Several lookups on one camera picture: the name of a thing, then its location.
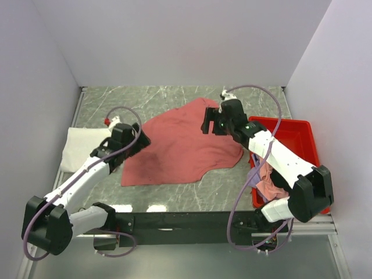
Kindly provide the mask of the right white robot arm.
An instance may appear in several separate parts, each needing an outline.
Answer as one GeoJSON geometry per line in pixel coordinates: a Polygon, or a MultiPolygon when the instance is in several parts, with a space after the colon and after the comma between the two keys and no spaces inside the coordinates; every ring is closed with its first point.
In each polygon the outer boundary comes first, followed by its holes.
{"type": "Polygon", "coordinates": [[[311,220],[334,203],[331,173],[303,160],[261,122],[250,121],[238,99],[225,100],[219,108],[206,108],[201,130],[204,134],[230,135],[250,152],[266,159],[289,186],[289,195],[266,203],[255,210],[255,225],[268,232],[277,221],[295,218],[311,220]]]}

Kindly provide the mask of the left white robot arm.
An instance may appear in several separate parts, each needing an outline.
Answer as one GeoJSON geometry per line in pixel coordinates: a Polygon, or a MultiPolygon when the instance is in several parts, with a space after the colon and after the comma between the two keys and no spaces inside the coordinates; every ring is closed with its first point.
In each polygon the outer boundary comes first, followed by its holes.
{"type": "Polygon", "coordinates": [[[24,254],[36,260],[27,249],[32,244],[47,255],[59,255],[74,237],[91,230],[116,234],[116,211],[111,206],[97,202],[80,212],[72,211],[97,183],[150,143],[140,124],[115,124],[111,135],[92,150],[68,180],[43,198],[33,196],[24,212],[21,234],[24,254]]]}

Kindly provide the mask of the dark pink t shirt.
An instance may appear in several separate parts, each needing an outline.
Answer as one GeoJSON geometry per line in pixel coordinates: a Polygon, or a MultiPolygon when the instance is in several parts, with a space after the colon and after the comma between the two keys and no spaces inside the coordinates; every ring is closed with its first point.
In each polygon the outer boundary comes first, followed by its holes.
{"type": "Polygon", "coordinates": [[[206,108],[215,107],[216,101],[197,98],[144,123],[151,144],[124,162],[121,186],[194,183],[211,170],[234,167],[242,147],[201,130],[206,108]]]}

